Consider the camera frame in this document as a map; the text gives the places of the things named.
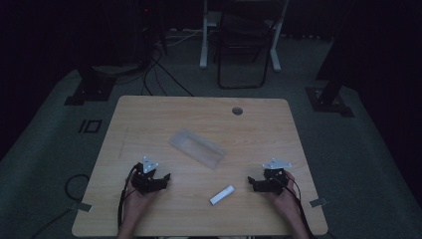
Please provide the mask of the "clear plastic bag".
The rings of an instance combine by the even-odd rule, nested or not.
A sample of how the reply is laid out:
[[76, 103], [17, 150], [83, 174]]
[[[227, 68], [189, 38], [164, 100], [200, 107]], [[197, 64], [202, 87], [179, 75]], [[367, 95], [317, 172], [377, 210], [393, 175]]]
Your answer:
[[226, 154], [222, 146], [188, 129], [179, 130], [169, 143], [211, 169], [215, 169]]

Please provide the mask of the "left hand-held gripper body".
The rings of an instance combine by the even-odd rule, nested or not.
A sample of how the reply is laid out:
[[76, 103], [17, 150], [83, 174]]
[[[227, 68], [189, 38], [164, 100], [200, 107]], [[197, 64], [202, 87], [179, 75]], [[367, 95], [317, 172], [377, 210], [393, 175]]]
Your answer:
[[134, 173], [131, 178], [131, 185], [140, 194], [144, 195], [149, 192], [153, 192], [151, 190], [151, 186], [153, 185], [153, 183], [160, 182], [159, 179], [153, 178], [157, 167], [158, 163], [149, 159], [146, 156], [142, 159], [142, 162], [139, 162], [134, 167]]

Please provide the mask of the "person's right hand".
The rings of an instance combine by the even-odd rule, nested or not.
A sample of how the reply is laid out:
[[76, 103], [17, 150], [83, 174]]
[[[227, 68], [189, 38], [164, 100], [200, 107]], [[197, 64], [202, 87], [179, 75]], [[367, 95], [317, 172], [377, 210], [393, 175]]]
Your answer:
[[294, 220], [301, 217], [294, 190], [295, 178], [288, 171], [286, 171], [286, 177], [289, 179], [288, 187], [280, 195], [269, 192], [265, 193], [265, 197], [284, 219]]

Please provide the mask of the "person's left hand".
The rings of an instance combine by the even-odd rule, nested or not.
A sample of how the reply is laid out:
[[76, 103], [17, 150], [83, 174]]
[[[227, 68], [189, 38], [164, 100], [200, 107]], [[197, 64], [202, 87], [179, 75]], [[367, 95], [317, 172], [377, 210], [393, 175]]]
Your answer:
[[129, 184], [127, 186], [123, 202], [123, 220], [139, 220], [146, 213], [149, 205], [155, 199], [156, 195], [156, 192], [150, 192], [142, 195], [131, 184]]

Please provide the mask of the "dark equipment rack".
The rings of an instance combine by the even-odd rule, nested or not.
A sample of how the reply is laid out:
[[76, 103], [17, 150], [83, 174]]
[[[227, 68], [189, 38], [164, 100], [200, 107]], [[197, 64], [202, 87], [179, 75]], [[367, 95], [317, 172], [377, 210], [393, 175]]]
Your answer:
[[135, 53], [139, 59], [139, 67], [146, 70], [152, 59], [152, 51], [157, 43], [167, 54], [164, 33], [162, 0], [130, 0], [134, 11]]

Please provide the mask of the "black stand with base plate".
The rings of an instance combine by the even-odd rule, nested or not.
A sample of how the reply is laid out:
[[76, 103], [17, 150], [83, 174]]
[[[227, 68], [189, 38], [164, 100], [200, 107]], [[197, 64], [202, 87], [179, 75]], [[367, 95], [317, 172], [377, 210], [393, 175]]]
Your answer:
[[91, 66], [77, 67], [81, 81], [72, 96], [67, 97], [65, 106], [82, 106], [85, 102], [107, 102], [115, 78], [99, 75]]
[[316, 75], [317, 81], [326, 81], [324, 88], [306, 87], [306, 93], [313, 110], [318, 113], [338, 113], [344, 118], [353, 118], [354, 114], [350, 107], [348, 107], [341, 95], [340, 89], [343, 86], [342, 80], [335, 78], [336, 71], [340, 65], [340, 60], [336, 57], [339, 54], [337, 39], [341, 38], [341, 31], [343, 26], [347, 23], [350, 12], [354, 7], [356, 0], [351, 0], [351, 3], [344, 14], [339, 31], [336, 33], [332, 42], [331, 48], [328, 51], [320, 69]]

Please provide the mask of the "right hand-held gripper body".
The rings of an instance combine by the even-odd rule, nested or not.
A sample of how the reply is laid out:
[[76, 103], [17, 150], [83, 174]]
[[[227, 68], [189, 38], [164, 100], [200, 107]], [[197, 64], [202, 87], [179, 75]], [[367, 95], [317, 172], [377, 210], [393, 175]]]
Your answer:
[[277, 158], [272, 158], [270, 161], [265, 162], [263, 164], [264, 180], [257, 182], [257, 190], [259, 192], [273, 192], [280, 195], [289, 181], [285, 169], [291, 166], [289, 162]]

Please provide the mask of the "white desk frame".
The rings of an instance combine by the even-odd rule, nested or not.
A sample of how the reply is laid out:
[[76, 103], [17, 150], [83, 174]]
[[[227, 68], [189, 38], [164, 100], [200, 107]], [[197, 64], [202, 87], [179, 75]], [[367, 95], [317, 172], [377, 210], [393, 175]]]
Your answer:
[[[221, 13], [219, 11], [210, 11], [208, 7], [208, 2], [211, 0], [203, 0], [203, 14], [202, 14], [202, 43], [201, 43], [201, 52], [199, 59], [199, 68], [206, 69], [208, 66], [208, 36], [210, 34], [210, 28], [216, 27], [217, 22]], [[278, 52], [277, 45], [281, 36], [282, 27], [284, 24], [286, 11], [289, 5], [289, 0], [285, 0], [285, 5], [281, 13], [281, 19], [275, 25], [275, 31], [272, 40], [272, 47], [270, 50], [270, 57], [273, 65], [274, 71], [277, 73], [282, 69]]]

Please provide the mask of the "black folding chair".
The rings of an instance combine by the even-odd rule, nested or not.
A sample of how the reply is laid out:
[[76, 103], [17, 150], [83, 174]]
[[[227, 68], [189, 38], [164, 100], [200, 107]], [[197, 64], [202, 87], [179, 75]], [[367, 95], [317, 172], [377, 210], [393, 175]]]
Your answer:
[[[217, 49], [217, 84], [220, 89], [257, 89], [267, 79], [270, 52], [274, 29], [282, 18], [285, 0], [228, 0], [222, 7], [218, 25]], [[252, 50], [250, 55], [256, 60], [265, 49], [265, 65], [262, 80], [256, 85], [225, 86], [221, 79], [223, 49]]]

